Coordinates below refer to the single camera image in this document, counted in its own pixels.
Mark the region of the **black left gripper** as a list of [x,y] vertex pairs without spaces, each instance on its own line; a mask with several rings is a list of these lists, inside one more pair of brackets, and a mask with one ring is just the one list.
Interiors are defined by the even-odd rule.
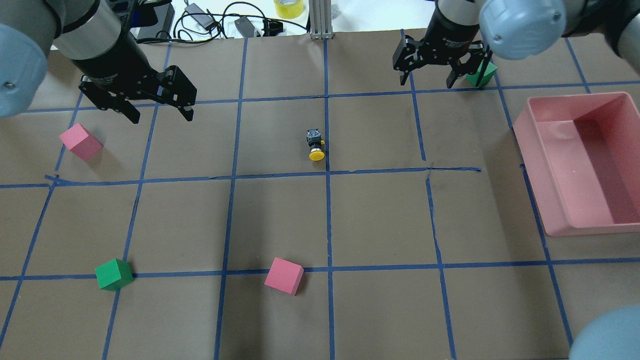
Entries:
[[176,107],[187,122],[194,120],[197,89],[176,65],[157,71],[138,45],[114,45],[78,61],[83,78],[78,88],[99,110],[114,110],[133,125],[140,112],[131,101],[151,100]]

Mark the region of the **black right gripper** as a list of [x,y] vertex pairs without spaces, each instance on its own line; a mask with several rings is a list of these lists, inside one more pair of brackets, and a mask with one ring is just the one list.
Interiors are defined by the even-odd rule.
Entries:
[[400,86],[405,86],[412,71],[427,65],[451,66],[446,88],[480,70],[485,49],[475,40],[480,25],[461,25],[448,20],[432,20],[421,39],[403,34],[392,56],[392,68],[400,71]]

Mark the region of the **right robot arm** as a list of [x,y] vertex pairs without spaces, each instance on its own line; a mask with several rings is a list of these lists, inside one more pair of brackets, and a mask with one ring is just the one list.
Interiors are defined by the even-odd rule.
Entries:
[[412,71],[450,66],[446,87],[471,76],[490,79],[493,56],[523,60],[558,39],[602,34],[610,49],[639,70],[637,0],[437,0],[421,39],[404,35],[391,58],[404,85]]

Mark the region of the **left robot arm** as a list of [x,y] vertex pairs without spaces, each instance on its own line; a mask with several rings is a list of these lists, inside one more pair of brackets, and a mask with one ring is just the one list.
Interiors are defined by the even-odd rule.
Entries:
[[158,22],[165,0],[3,0],[1,2],[1,116],[32,104],[55,47],[78,68],[83,96],[101,111],[112,110],[137,124],[133,101],[176,108],[190,122],[197,88],[178,68],[151,66],[131,28]]

